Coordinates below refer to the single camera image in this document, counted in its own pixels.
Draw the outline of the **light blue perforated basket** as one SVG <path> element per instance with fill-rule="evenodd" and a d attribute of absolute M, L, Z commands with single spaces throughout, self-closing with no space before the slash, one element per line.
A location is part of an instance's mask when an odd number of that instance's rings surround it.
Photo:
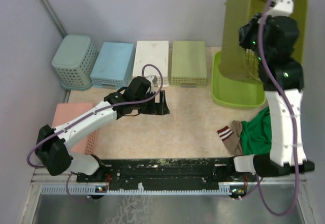
<path fill-rule="evenodd" d="M 104 42 L 90 78 L 94 87 L 128 86 L 134 67 L 136 47 L 132 43 Z"/>

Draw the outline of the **green tub lid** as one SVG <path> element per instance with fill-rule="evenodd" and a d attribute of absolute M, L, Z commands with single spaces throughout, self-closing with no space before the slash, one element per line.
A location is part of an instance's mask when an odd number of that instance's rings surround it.
<path fill-rule="evenodd" d="M 218 65 L 221 52 L 213 59 L 211 72 L 211 94 L 213 101 L 223 107 L 249 110 L 262 106 L 266 102 L 263 86 L 224 77 Z"/>

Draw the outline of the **green plastic tub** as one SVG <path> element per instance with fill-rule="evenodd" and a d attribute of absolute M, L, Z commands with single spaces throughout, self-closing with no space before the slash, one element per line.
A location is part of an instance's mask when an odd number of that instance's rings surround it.
<path fill-rule="evenodd" d="M 221 50 L 220 73 L 229 79 L 260 84 L 257 68 L 258 60 L 254 53 L 239 46 L 240 27 L 246 25 L 257 12 L 262 12 L 267 0 L 227 0 Z M 297 21 L 300 36 L 294 45 L 292 57 L 302 63 L 304 52 L 307 0 L 293 0 L 294 11 L 291 18 Z"/>

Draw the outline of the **large teal perforated basket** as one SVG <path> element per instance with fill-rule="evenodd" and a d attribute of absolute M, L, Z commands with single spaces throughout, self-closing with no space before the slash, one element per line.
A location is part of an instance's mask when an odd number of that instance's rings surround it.
<path fill-rule="evenodd" d="M 68 90 L 91 88 L 90 74 L 97 55 L 98 50 L 89 36 L 65 36 L 52 60 L 62 87 Z"/>

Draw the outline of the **pink perforated basket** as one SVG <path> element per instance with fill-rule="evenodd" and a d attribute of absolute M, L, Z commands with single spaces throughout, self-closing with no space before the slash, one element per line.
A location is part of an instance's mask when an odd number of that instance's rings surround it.
<path fill-rule="evenodd" d="M 60 103 L 56 107 L 54 119 L 52 122 L 52 127 L 56 127 L 67 123 L 74 118 L 86 113 L 94 107 L 94 103 Z M 88 134 L 82 140 L 80 140 L 74 147 L 71 149 L 73 152 L 81 154 L 95 154 L 98 131 L 93 131 L 91 134 Z"/>

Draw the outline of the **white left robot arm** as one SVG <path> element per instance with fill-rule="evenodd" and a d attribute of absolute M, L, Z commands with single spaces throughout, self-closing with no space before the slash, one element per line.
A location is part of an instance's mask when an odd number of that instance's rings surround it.
<path fill-rule="evenodd" d="M 72 151 L 83 138 L 100 127 L 114 122 L 133 111 L 147 115 L 167 115 L 165 92 L 155 91 L 158 78 L 153 76 L 134 78 L 129 86 L 109 94 L 86 113 L 62 125 L 48 125 L 39 130 L 35 154 L 51 176 L 65 171 L 87 175 L 99 182 L 106 175 L 101 160 L 94 154 Z"/>

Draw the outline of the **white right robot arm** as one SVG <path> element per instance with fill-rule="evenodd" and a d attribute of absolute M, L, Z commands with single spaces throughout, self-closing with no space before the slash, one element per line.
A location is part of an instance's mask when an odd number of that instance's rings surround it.
<path fill-rule="evenodd" d="M 301 138 L 303 68 L 291 54 L 299 37 L 297 22 L 287 16 L 268 16 L 263 34 L 258 35 L 261 13 L 239 29 L 239 45 L 251 50 L 258 61 L 258 76 L 270 109 L 271 150 L 234 156 L 227 176 L 239 181 L 245 173 L 260 177 L 279 177 L 312 172 L 314 162 L 307 159 Z"/>

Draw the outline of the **pale green perforated basket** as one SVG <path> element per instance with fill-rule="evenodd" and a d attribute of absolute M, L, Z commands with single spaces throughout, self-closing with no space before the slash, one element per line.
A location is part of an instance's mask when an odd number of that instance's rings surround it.
<path fill-rule="evenodd" d="M 204 41 L 174 41 L 171 61 L 171 86 L 207 86 Z"/>

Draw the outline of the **white basket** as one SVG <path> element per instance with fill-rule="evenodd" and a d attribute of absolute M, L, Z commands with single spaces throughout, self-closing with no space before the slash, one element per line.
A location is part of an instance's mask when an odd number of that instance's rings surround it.
<path fill-rule="evenodd" d="M 169 86 L 169 41 L 137 41 L 133 78 L 142 75 L 144 65 L 156 66 L 163 79 L 163 87 Z"/>

